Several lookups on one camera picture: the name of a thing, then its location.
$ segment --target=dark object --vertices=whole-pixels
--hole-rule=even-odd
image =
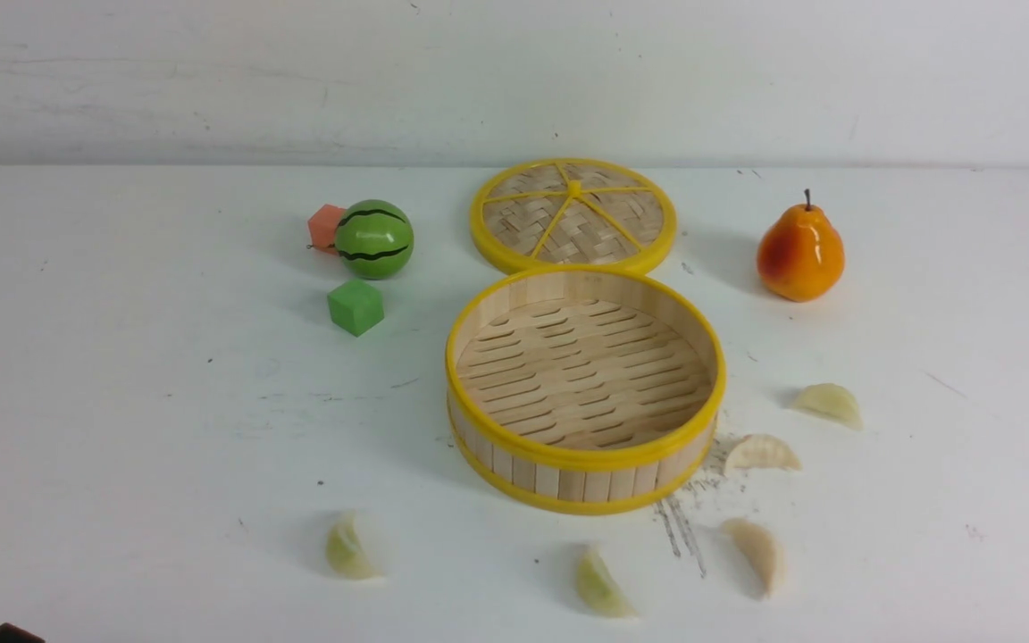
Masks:
[[[4,622],[0,626],[0,643],[45,643],[45,640]]]

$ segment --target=black stripe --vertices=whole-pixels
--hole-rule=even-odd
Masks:
[[[344,259],[363,259],[363,260],[377,260],[383,259],[385,256],[396,256],[400,252],[405,251],[410,246],[403,246],[401,248],[393,249],[393,251],[383,251],[382,253],[367,254],[367,253],[346,253],[344,251],[335,251],[336,254],[344,257]]]
[[[406,219],[397,215],[396,213],[385,211],[385,209],[372,208],[372,209],[358,209],[358,211],[355,212],[348,212],[346,215],[342,217],[342,219],[340,219],[340,223],[335,224],[335,227],[340,227],[344,223],[348,223],[349,220],[352,220],[352,217],[354,216],[371,216],[372,214],[387,214],[389,217],[392,217],[392,219],[402,220],[403,223],[407,223]]]

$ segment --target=green cube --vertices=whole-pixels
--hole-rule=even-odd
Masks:
[[[358,337],[383,321],[383,296],[366,281],[348,281],[328,293],[328,313],[332,324]]]

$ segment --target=white wall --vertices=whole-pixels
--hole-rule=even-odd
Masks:
[[[1029,165],[1029,0],[0,0],[0,163]]]

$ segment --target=woven bamboo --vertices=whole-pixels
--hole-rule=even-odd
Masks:
[[[507,273],[543,264],[622,264],[645,273],[673,245],[673,205],[652,182],[596,159],[511,168],[472,209],[475,245]]]
[[[615,269],[516,274],[464,311],[447,350],[466,459],[559,511],[628,510],[673,491],[706,455],[725,388],[698,311]]]

